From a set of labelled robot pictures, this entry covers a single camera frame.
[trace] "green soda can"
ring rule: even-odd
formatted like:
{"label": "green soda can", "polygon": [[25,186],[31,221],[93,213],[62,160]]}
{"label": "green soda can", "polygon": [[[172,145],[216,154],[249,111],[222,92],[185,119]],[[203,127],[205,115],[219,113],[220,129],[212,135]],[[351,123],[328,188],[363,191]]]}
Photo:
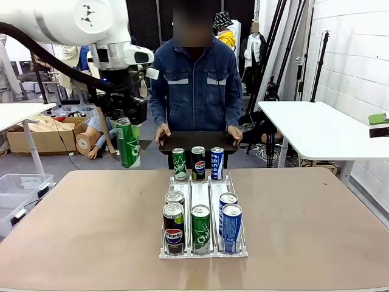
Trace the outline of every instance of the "green soda can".
{"label": "green soda can", "polygon": [[133,169],[140,166],[140,127],[131,125],[127,117],[115,122],[117,146],[122,157],[122,166]]}
{"label": "green soda can", "polygon": [[187,163],[185,162],[185,150],[182,148],[173,149],[174,177],[178,181],[187,179]]}
{"label": "green soda can", "polygon": [[210,214],[206,205],[197,205],[191,210],[192,243],[195,254],[208,254],[210,252]]}

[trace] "clear plastic container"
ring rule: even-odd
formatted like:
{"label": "clear plastic container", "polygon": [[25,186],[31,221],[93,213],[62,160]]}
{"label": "clear plastic container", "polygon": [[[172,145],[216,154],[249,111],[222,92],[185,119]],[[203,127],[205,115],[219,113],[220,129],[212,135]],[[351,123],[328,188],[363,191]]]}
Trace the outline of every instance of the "clear plastic container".
{"label": "clear plastic container", "polygon": [[79,106],[76,111],[79,111],[83,116],[86,117],[94,117],[98,115],[94,105],[82,105]]}
{"label": "clear plastic container", "polygon": [[0,237],[7,236],[53,187],[53,175],[8,174],[1,177]]}
{"label": "clear plastic container", "polygon": [[67,117],[70,113],[78,111],[79,105],[63,105],[61,108],[53,111],[55,117]]}

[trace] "blue jacket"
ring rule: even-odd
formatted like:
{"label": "blue jacket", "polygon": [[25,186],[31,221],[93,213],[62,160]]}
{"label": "blue jacket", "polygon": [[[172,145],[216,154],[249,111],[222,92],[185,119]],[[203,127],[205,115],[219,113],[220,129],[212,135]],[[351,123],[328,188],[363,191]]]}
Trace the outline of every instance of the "blue jacket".
{"label": "blue jacket", "polygon": [[150,107],[156,126],[171,131],[225,131],[238,126],[241,116],[242,84],[235,54],[214,38],[194,61],[173,40],[155,53],[158,80],[151,81]]}

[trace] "human hand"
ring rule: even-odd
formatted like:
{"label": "human hand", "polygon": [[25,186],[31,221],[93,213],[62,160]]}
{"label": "human hand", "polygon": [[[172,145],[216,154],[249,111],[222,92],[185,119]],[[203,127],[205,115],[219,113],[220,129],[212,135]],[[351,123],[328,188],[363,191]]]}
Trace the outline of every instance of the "human hand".
{"label": "human hand", "polygon": [[97,157],[97,152],[98,152],[98,147],[95,146],[89,153],[88,153],[88,158],[89,160],[94,160]]}
{"label": "human hand", "polygon": [[233,145],[236,146],[236,145],[239,145],[239,143],[242,141],[243,139],[243,134],[241,132],[241,130],[239,130],[237,127],[235,126],[229,126],[228,127],[228,132],[229,134],[234,138],[234,143]]}
{"label": "human hand", "polygon": [[155,143],[157,145],[161,144],[161,146],[164,146],[164,142],[159,141],[159,138],[162,137],[163,135],[167,135],[168,137],[171,135],[170,130],[169,130],[169,126],[167,123],[163,123],[163,124],[159,125],[157,128],[157,133],[156,133],[156,138],[155,138]]}

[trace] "can rack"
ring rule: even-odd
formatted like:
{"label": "can rack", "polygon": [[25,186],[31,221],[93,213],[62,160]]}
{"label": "can rack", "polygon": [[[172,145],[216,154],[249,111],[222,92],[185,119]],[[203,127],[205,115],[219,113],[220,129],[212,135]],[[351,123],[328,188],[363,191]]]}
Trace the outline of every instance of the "can rack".
{"label": "can rack", "polygon": [[[160,247],[160,259],[202,259],[212,257],[248,257],[246,247],[246,239],[244,235],[243,220],[241,224],[241,236],[240,241],[237,243],[234,254],[226,254],[224,250],[224,242],[219,235],[219,197],[222,193],[231,192],[235,193],[231,175],[228,171],[225,171],[225,178],[221,181],[215,181],[211,179],[211,176],[205,178],[205,181],[193,181],[189,176],[188,181],[180,182],[174,179],[174,173],[170,176],[169,189],[179,190],[185,197],[185,248],[184,253],[181,255],[170,255],[168,253],[167,245],[165,243],[164,236],[164,224],[162,223],[161,229],[161,247]],[[199,255],[195,254],[193,250],[193,244],[191,239],[191,208],[192,206],[204,204],[211,210],[210,229],[211,236],[209,242],[208,254]]]}

